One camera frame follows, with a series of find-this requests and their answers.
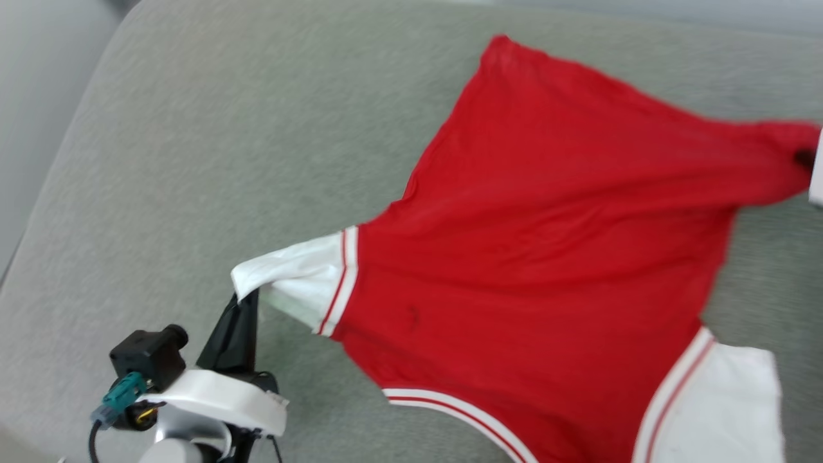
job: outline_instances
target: white robot part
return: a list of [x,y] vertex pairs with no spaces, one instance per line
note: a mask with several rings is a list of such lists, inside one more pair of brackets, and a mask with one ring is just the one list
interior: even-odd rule
[[145,394],[139,400],[165,402],[190,414],[259,430],[263,436],[282,436],[286,430],[288,400],[210,370],[188,369],[165,391]]
[[815,167],[811,172],[811,185],[809,185],[809,202],[818,206],[823,206],[823,131],[821,131],[820,141],[817,143],[817,157]]

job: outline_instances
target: black connector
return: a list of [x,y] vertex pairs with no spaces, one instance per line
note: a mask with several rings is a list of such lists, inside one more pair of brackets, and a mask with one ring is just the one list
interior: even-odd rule
[[155,391],[164,391],[176,380],[186,362],[180,349],[188,343],[188,334],[177,325],[166,326],[159,333],[138,330],[131,333],[109,353],[118,378],[138,372]]

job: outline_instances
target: couch cushion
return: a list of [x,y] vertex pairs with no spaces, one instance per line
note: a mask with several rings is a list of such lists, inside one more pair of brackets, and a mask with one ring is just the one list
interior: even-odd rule
[[[235,264],[397,198],[497,33],[708,115],[823,119],[812,39],[412,0],[144,0],[100,63],[0,294],[0,423],[85,460],[108,351],[178,323],[193,362]],[[725,344],[776,352],[794,462],[823,452],[821,236],[804,198],[745,211],[705,315]],[[291,400],[286,461],[507,461],[458,420],[392,408],[334,342],[262,318],[258,365]],[[136,461],[150,440],[102,433],[100,458]]]

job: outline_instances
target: white wall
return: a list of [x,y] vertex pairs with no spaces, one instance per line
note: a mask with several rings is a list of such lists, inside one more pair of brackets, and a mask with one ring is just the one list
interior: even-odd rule
[[105,0],[0,0],[0,277],[119,21]]

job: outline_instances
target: white object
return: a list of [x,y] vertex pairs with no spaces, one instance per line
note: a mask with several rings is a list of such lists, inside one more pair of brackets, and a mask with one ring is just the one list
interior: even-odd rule
[[632,463],[783,463],[774,356],[703,328],[646,410]]
[[289,401],[271,391],[210,370],[186,370],[168,389],[138,400],[174,407],[240,428],[282,436]]
[[231,271],[238,299],[260,298],[329,336],[357,280],[357,227],[276,250]]
[[193,442],[165,439],[155,443],[138,463],[202,463],[202,454]]
[[809,201],[823,206],[823,130],[820,141],[817,142],[817,158],[814,170],[811,171],[811,185],[809,185]]

